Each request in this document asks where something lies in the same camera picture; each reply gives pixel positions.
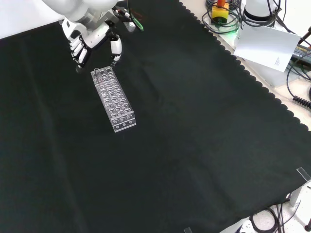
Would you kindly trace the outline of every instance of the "green cable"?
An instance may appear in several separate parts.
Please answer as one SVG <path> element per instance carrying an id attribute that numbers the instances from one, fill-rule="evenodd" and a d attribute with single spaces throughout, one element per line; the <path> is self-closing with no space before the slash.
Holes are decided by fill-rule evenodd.
<path id="1" fill-rule="evenodd" d="M 139 30 L 141 30 L 142 32 L 144 31 L 144 27 L 142 26 L 142 24 L 132 15 L 132 12 L 131 12 L 131 8 L 130 8 L 130 0 L 127 0 L 127 9 L 128 9 L 128 12 L 130 14 L 130 17 L 133 21 L 133 23 L 135 24 L 136 27 L 138 27 Z"/>

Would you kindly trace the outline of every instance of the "electronic device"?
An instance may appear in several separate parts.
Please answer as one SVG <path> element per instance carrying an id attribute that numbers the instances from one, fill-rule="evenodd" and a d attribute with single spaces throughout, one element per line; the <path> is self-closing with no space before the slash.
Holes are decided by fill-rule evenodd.
<path id="1" fill-rule="evenodd" d="M 229 17 L 228 9 L 229 3 L 226 3 L 225 0 L 218 0 L 217 5 L 212 6 L 212 22 L 227 23 Z"/>
<path id="2" fill-rule="evenodd" d="M 50 8 L 66 18 L 63 31 L 69 40 L 71 56 L 77 64 L 77 71 L 83 68 L 93 49 L 106 40 L 111 44 L 111 65 L 114 66 L 122 54 L 119 35 L 113 26 L 121 20 L 129 31 L 136 26 L 143 30 L 130 10 L 117 8 L 118 0 L 43 0 Z"/>
<path id="3" fill-rule="evenodd" d="M 311 35 L 311 27 L 309 27 L 308 32 L 301 38 L 301 40 L 299 41 L 299 44 L 301 44 L 304 40 L 306 40 L 310 35 Z"/>
<path id="4" fill-rule="evenodd" d="M 311 67 L 311 49 L 298 44 L 291 58 L 292 61 L 296 61 L 301 58 L 298 63 L 307 67 Z"/>
<path id="5" fill-rule="evenodd" d="M 226 2 L 229 3 L 229 9 L 234 10 L 234 6 L 231 4 L 238 6 L 240 1 L 241 0 L 227 0 Z M 217 2 L 217 0 L 206 0 L 205 6 L 206 6 L 206 8 L 209 8 L 210 5 L 212 5 L 213 3 L 216 3 L 216 2 Z"/>
<path id="6" fill-rule="evenodd" d="M 247 220 L 243 225 L 236 231 L 236 233 L 256 233 L 253 228 L 252 222 Z"/>

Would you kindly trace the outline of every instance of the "black cloth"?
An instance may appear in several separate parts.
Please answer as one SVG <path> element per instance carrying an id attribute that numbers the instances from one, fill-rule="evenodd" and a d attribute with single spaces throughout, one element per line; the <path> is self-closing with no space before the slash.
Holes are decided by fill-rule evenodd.
<path id="1" fill-rule="evenodd" d="M 0 41 L 1 233 L 219 233 L 311 173 L 307 127 L 178 1 L 132 7 L 119 133 L 89 73 L 109 43 L 77 74 L 57 23 Z"/>

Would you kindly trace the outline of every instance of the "wire bundle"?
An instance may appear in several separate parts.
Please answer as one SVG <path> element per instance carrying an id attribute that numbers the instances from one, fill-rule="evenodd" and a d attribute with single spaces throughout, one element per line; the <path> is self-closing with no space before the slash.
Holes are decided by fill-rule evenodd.
<path id="1" fill-rule="evenodd" d="M 250 216 L 249 220 L 252 222 L 254 230 L 256 232 L 258 232 L 258 233 L 276 233 L 276 232 L 278 232 L 278 233 L 282 233 L 282 232 L 285 233 L 284 225 L 286 223 L 288 223 L 288 221 L 291 220 L 295 216 L 295 214 L 296 214 L 296 212 L 297 212 L 297 210 L 298 210 L 298 208 L 300 206 L 300 203 L 298 204 L 294 214 L 286 222 L 284 222 L 284 219 L 283 219 L 283 203 L 281 204 L 281 208 L 280 209 L 278 208 L 278 205 L 276 205 L 277 216 L 276 216 L 275 212 L 271 208 L 266 208 L 266 209 L 262 210 L 262 211 L 268 211 L 273 216 L 274 225 L 273 225 L 273 227 L 271 229 L 268 229 L 268 230 L 261 230 L 261 229 L 259 229 L 255 225 L 255 223 L 254 223 L 254 215 Z"/>
<path id="2" fill-rule="evenodd" d="M 207 12 L 202 16 L 202 22 L 211 32 L 216 33 L 216 34 L 227 34 L 227 33 L 236 32 L 239 29 L 239 26 L 242 22 L 244 22 L 245 24 L 247 24 L 251 27 L 262 27 L 262 26 L 274 25 L 274 23 L 276 21 L 276 17 L 280 11 L 281 0 L 278 0 L 278 4 L 276 3 L 277 9 L 274 12 L 271 9 L 270 1 L 267 0 L 267 4 L 269 7 L 269 11 L 270 11 L 270 16 L 269 16 L 269 19 L 267 21 L 264 21 L 264 22 L 253 21 L 253 20 L 248 19 L 245 16 L 245 11 L 243 11 L 243 13 L 242 13 L 242 0 L 231 0 L 228 2 L 228 4 L 229 4 L 229 9 L 222 7 L 222 6 L 218 6 L 217 3 L 214 3 L 214 0 L 207 0 L 207 3 L 206 3 Z M 210 12 L 211 12 L 213 6 L 216 6 L 218 8 L 222 8 L 222 9 L 229 11 L 229 15 L 233 16 L 233 20 L 231 20 L 229 23 L 219 23 L 219 22 L 213 20 L 211 15 L 210 15 Z M 225 32 L 216 31 L 215 28 L 213 28 L 210 25 L 208 25 L 207 23 L 205 23 L 204 17 L 206 15 L 210 18 L 211 22 L 216 24 L 216 27 L 218 27 L 218 28 L 219 27 L 225 27 L 225 28 L 232 28 L 233 27 L 233 29 L 225 31 Z"/>
<path id="3" fill-rule="evenodd" d="M 296 34 L 296 33 L 294 33 L 292 30 L 290 30 L 290 29 L 285 25 L 285 23 L 284 23 L 284 18 L 283 18 L 283 20 L 282 20 L 279 16 L 277 16 L 277 17 L 276 17 L 276 21 L 277 21 L 280 25 L 282 25 L 282 26 L 285 28 L 285 30 L 288 31 L 289 33 Z M 306 41 L 304 38 L 300 38 L 300 39 L 301 39 L 302 41 L 306 42 L 309 46 L 311 46 L 311 44 L 310 44 L 308 41 Z M 291 92 L 290 87 L 289 87 L 289 85 L 288 85 L 288 78 L 289 78 L 289 76 L 290 76 L 290 72 L 291 72 L 292 69 L 293 69 L 294 71 L 296 71 L 296 72 L 297 72 L 301 77 L 303 77 L 305 80 L 311 81 L 310 76 L 306 73 L 306 71 L 304 70 L 303 66 L 301 66 L 301 71 L 304 73 L 305 76 L 302 75 L 301 73 L 299 73 L 299 72 L 294 68 L 294 66 L 295 66 L 302 58 L 304 58 L 304 57 L 306 57 L 306 56 L 309 56 L 309 55 L 311 55 L 311 52 L 306 53 L 306 54 L 303 55 L 302 57 L 299 57 L 294 63 L 290 64 L 290 68 L 289 68 L 289 70 L 288 70 L 287 77 L 286 77 L 286 86 L 287 86 L 287 89 L 288 89 L 289 93 L 291 94 L 291 96 L 293 97 L 293 100 L 294 100 L 295 102 L 297 102 L 297 103 L 299 103 L 299 104 L 301 104 L 301 105 L 304 105 L 304 106 L 306 106 L 306 107 L 311 108 L 311 102 L 308 101 L 308 100 L 305 100 L 305 99 L 303 99 L 303 98 L 300 98 L 300 97 L 298 97 L 298 96 L 295 96 L 295 95 Z"/>

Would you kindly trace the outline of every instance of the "white power strip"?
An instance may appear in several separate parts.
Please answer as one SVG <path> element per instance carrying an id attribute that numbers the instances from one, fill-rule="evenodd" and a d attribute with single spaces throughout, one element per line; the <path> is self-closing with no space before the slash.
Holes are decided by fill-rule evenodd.
<path id="1" fill-rule="evenodd" d="M 243 223 L 240 233 L 255 233 L 253 225 L 250 220 L 247 220 Z"/>

